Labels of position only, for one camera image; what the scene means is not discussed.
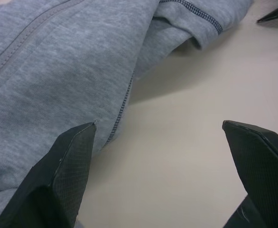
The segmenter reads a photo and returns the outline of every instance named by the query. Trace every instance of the zipper seam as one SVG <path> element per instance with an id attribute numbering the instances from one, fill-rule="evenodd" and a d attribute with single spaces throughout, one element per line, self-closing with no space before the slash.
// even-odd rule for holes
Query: zipper seam
<path id="1" fill-rule="evenodd" d="M 162 0 L 159 3 L 166 3 L 166 2 L 177 2 L 185 6 L 190 12 L 194 13 L 195 15 L 205 19 L 206 21 L 210 22 L 215 29 L 217 30 L 218 35 L 220 35 L 223 32 L 222 26 L 219 24 L 219 22 L 212 17 L 211 15 L 207 14 L 203 10 L 199 9 L 196 7 L 194 4 L 189 3 L 188 1 L 185 0 Z"/>
<path id="2" fill-rule="evenodd" d="M 114 126 L 112 128 L 111 134 L 110 134 L 109 138 L 107 139 L 105 145 L 107 145 L 113 139 L 113 137 L 114 137 L 114 135 L 115 135 L 115 133 L 116 133 L 116 131 L 118 129 L 120 120 L 122 118 L 123 111 L 125 109 L 126 101 L 127 101 L 128 97 L 129 97 L 130 88 L 131 88 L 131 85 L 132 85 L 132 82 L 133 82 L 133 78 L 134 78 L 134 74 L 131 76 L 129 87 L 128 87 L 126 93 L 125 93 L 125 96 L 124 96 L 121 108 L 120 108 L 118 116 L 117 116 L 117 119 L 115 121 L 115 124 L 114 124 Z"/>
<path id="3" fill-rule="evenodd" d="M 7 62 L 11 59 L 12 56 L 16 53 L 17 50 L 20 49 L 22 44 L 30 37 L 30 35 L 39 27 L 41 26 L 47 19 L 54 16 L 55 14 L 80 4 L 84 0 L 69 0 L 66 1 L 58 6 L 55 6 L 46 12 L 39 15 L 35 18 L 32 22 L 30 22 L 25 29 L 17 36 L 17 38 L 3 51 L 0 55 L 0 70 L 7 64 Z"/>

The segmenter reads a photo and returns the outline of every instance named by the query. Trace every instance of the white table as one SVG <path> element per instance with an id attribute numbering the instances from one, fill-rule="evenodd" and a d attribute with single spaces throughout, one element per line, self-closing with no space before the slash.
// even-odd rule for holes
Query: white table
<path id="1" fill-rule="evenodd" d="M 175 52 L 132 93 L 123 134 L 92 161 L 87 228 L 219 228 L 246 195 L 223 120 L 278 133 L 278 6 L 256 0 L 203 52 Z"/>

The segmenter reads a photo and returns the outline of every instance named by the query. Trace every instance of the clothing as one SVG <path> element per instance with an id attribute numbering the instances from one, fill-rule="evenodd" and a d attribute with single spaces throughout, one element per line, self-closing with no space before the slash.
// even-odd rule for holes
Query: clothing
<path id="1" fill-rule="evenodd" d="M 205 48 L 251 0 L 13 0 L 0 6 L 0 213 L 59 134 L 120 130 L 132 82 L 189 38 Z"/>

